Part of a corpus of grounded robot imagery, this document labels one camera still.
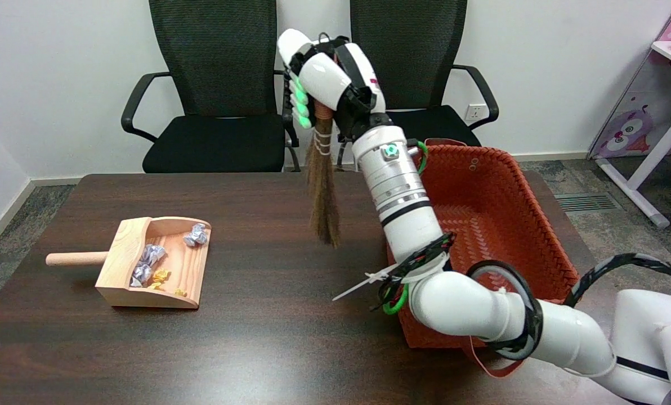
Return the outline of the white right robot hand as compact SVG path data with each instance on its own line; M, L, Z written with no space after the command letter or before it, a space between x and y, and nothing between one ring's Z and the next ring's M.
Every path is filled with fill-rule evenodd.
M387 123L386 100L363 49L344 36L310 40L288 29L277 40L289 75L293 120L304 129L316 123L316 102L333 111L343 138L355 141Z

